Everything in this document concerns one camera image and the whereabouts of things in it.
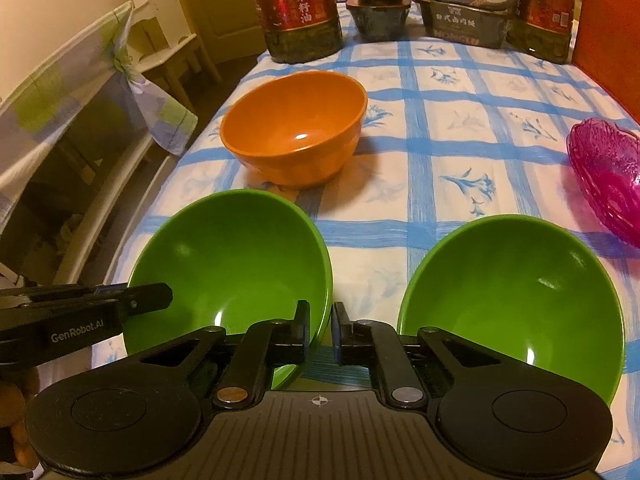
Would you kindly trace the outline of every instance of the blue and white checkered tablecloth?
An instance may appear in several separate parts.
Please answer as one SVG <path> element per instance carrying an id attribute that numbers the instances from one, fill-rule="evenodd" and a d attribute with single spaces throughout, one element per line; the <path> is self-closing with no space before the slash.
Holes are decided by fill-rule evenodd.
<path id="1" fill-rule="evenodd" d="M 210 193 L 268 189 L 317 223 L 334 269 L 336 300 L 352 319 L 396 325 L 409 278 L 436 241 L 475 218 L 519 213 L 548 219 L 600 257 L 623 305 L 626 364 L 612 404 L 614 432 L 600 463 L 607 480 L 640 479 L 640 250 L 596 220 L 568 164 L 565 138 L 591 116 L 638 130 L 628 114 L 580 70 L 524 54 L 424 37 L 417 9 L 405 41 L 361 44 L 344 5 L 346 46 L 334 56 L 280 65 L 266 54 L 183 156 L 130 238 L 117 281 L 125 281 L 151 235 Z M 303 70 L 359 80 L 369 108 L 355 156 L 334 181 L 303 192 L 280 190 L 248 173 L 222 146 L 229 107 L 250 89 Z M 94 365 L 124 355 L 121 338 L 94 349 Z M 315 381 L 362 386 L 359 369 L 327 364 L 322 349 L 305 373 Z"/>

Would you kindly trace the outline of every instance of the human hand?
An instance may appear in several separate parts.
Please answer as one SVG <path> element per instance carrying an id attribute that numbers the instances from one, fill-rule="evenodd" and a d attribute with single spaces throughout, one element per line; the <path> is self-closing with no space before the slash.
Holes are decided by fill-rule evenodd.
<path id="1" fill-rule="evenodd" d="M 39 389 L 37 368 L 0 373 L 0 428 L 9 428 L 17 463 L 29 469 L 35 469 L 39 460 L 27 440 L 24 415 Z"/>

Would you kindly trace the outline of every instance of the chair seat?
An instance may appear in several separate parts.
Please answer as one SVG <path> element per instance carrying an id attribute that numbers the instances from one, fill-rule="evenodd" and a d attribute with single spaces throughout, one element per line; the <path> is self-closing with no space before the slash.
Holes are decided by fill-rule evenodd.
<path id="1" fill-rule="evenodd" d="M 190 34 L 173 48 L 167 47 L 159 50 L 158 52 L 154 52 L 152 54 L 149 54 L 148 56 L 142 57 L 136 64 L 136 69 L 138 70 L 138 72 L 144 73 L 148 70 L 151 70 L 152 68 L 156 68 L 157 66 L 162 65 L 180 49 L 184 48 L 188 43 L 191 43 L 191 41 L 195 40 L 195 38 L 196 34 Z"/>

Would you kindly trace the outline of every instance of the red box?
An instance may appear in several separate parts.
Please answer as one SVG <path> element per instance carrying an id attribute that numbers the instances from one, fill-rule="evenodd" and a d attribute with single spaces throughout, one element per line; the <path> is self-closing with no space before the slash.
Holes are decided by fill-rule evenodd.
<path id="1" fill-rule="evenodd" d="M 640 122 L 640 0 L 582 0 L 573 64 Z"/>

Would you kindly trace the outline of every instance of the orange bowl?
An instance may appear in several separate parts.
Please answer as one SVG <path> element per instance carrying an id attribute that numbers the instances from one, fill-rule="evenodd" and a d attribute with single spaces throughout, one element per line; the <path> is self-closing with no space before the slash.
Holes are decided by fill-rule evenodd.
<path id="1" fill-rule="evenodd" d="M 220 126 L 246 167 L 279 186 L 304 189 L 335 176 L 356 149 L 367 93 L 335 72 L 301 72 L 251 90 Z"/>

